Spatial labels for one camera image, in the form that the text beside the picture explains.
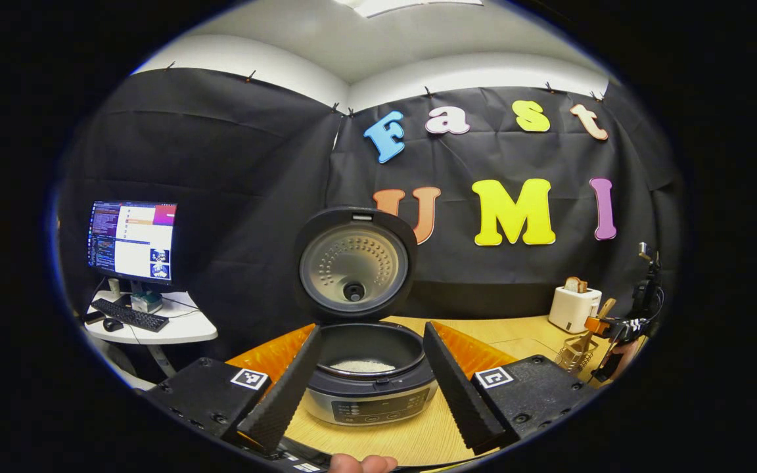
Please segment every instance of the finger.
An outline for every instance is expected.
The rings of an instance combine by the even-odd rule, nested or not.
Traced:
[[[361,464],[355,460],[354,456],[347,454],[331,455],[331,464],[329,473],[364,473]]]
[[[387,460],[387,470],[385,470],[384,473],[390,473],[390,471],[393,471],[399,466],[399,462],[392,456],[386,456],[384,460]]]
[[[364,473],[387,473],[390,471],[387,469],[387,466],[387,460],[378,455],[367,455],[361,461]]]

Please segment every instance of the monitor screen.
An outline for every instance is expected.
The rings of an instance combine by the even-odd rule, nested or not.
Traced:
[[[89,265],[106,275],[171,284],[177,204],[99,200],[89,216]]]

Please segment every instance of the white desk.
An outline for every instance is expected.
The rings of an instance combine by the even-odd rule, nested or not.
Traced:
[[[199,309],[197,304],[192,301],[189,294],[185,292],[172,292],[162,295],[162,309],[154,312],[154,315],[168,317],[169,321],[166,326],[162,327],[159,332],[151,332],[139,327],[133,327],[124,324],[120,330],[107,332],[104,329],[102,321],[96,323],[84,324],[90,335],[94,335],[108,342],[118,342],[119,344],[145,345],[151,356],[160,365],[162,372],[166,376],[172,376],[176,373],[174,367],[166,359],[165,353],[162,353],[160,345],[171,344],[190,344],[190,342],[203,342],[217,338],[218,330],[212,325]],[[95,294],[93,300],[106,299],[115,302],[116,297],[108,290],[100,290]],[[92,305],[89,306],[87,314],[96,312]]]

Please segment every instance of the keyboard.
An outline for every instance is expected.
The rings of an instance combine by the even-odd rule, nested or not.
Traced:
[[[162,330],[162,327],[168,324],[168,317],[134,311],[134,309],[115,304],[106,299],[95,300],[90,305],[107,315],[107,317],[114,318],[121,323],[126,323],[133,327],[150,330],[151,332],[159,332],[159,330]]]

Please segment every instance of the wooden table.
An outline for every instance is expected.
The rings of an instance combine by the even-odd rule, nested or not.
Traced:
[[[407,317],[385,319],[409,327],[420,335],[423,335],[424,324],[428,320]],[[541,354],[553,361],[562,348],[562,342],[576,336],[547,321],[547,315],[498,320],[433,320],[474,336],[517,359]],[[593,340],[598,348],[595,348],[588,365],[578,375],[583,381],[589,380],[592,369],[597,368],[609,348],[608,340],[598,336]],[[598,387],[601,383],[593,380],[591,385]],[[369,427],[323,422],[300,406],[285,436],[328,454],[346,453],[358,460],[367,455],[388,455],[402,465],[440,464],[471,460],[476,456],[463,445],[463,438],[439,389],[423,413],[403,421]]]

